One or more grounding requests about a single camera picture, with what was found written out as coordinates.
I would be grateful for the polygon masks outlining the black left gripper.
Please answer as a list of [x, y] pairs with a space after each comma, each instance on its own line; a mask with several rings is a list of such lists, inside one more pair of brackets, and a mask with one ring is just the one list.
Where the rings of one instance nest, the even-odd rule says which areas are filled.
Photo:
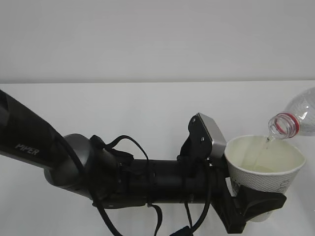
[[241, 185], [237, 193], [240, 213], [227, 188], [223, 169], [212, 165], [210, 157], [204, 160], [204, 173], [204, 216], [207, 216], [209, 208], [213, 207], [229, 234], [241, 234], [246, 221], [282, 208], [287, 200], [282, 193], [263, 192]]

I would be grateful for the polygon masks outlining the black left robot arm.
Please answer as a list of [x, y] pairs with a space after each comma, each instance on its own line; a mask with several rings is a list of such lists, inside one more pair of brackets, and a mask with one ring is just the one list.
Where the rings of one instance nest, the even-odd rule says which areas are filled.
[[227, 188], [232, 175], [224, 154], [226, 141], [215, 121], [194, 115], [189, 136], [176, 160], [135, 159], [115, 146], [125, 137], [106, 144], [100, 137], [62, 136], [48, 122], [5, 92], [0, 94], [0, 152], [41, 167], [53, 186], [92, 200], [110, 232], [116, 227], [107, 209], [149, 206], [162, 223], [161, 203], [203, 203], [195, 223], [175, 232], [191, 236], [213, 207], [229, 234], [240, 234], [256, 216], [283, 207], [286, 196], [241, 186], [236, 196]]

